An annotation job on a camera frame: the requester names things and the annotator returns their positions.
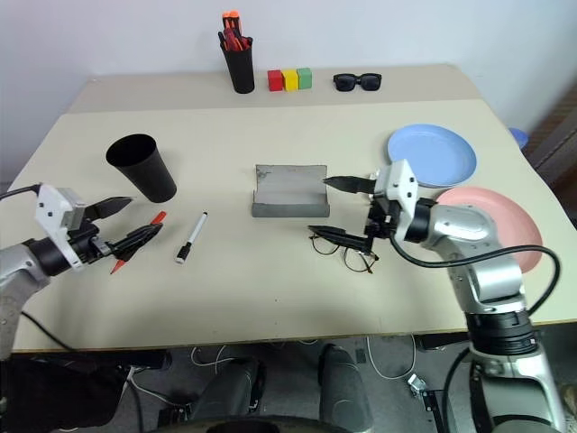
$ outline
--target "sunglasses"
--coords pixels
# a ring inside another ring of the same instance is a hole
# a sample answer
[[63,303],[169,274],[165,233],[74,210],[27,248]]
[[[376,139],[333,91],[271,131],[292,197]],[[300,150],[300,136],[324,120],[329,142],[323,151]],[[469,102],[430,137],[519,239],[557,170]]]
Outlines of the sunglasses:
[[339,92],[350,92],[357,84],[364,90],[374,91],[380,88],[380,74],[336,74],[333,77],[334,86]]

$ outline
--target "eyeglasses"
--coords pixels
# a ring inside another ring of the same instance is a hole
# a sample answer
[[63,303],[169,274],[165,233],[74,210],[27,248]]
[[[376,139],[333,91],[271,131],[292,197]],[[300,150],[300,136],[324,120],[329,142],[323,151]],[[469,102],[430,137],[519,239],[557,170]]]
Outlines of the eyeglasses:
[[[332,255],[341,248],[340,245],[332,244],[321,236],[312,235],[308,238],[313,243],[315,251],[322,255]],[[353,272],[372,273],[372,265],[379,260],[379,256],[373,252],[365,254],[360,251],[350,250],[351,248],[344,248],[344,265]]]
[[380,74],[362,74],[360,76],[336,74],[333,77],[333,82],[339,92],[350,92],[357,84],[360,84],[364,90],[374,91],[379,90],[381,78]]

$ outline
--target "white marker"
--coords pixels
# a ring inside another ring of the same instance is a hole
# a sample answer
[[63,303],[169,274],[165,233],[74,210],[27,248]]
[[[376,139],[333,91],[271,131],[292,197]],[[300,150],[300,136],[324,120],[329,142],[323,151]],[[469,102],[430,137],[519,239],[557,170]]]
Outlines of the white marker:
[[188,253],[190,253],[190,248],[192,247],[192,244],[195,242],[195,239],[197,238],[198,234],[200,233],[200,229],[202,228],[202,225],[205,223],[207,218],[208,218],[208,213],[203,212],[202,215],[200,216],[200,218],[198,219],[197,226],[192,231],[192,235],[190,235],[187,242],[184,245],[182,245],[182,248],[180,248],[180,251],[177,254],[177,259],[176,259],[177,263],[182,264],[187,259]]

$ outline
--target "green block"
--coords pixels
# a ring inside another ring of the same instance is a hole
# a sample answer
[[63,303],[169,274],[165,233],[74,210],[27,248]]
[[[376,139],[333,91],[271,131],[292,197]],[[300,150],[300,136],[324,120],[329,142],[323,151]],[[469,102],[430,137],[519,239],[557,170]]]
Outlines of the green block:
[[298,89],[313,87],[313,72],[310,68],[297,69]]

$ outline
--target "black cup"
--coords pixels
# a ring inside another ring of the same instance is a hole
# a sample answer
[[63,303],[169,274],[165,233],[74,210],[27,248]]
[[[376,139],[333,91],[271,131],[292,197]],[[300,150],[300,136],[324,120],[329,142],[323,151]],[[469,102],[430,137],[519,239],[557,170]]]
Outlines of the black cup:
[[168,201],[177,192],[156,142],[149,135],[127,135],[114,142],[106,152],[106,160],[154,203]]
[[251,93],[254,90],[254,71],[252,69],[252,47],[242,51],[226,51],[221,47],[231,74],[236,93]]

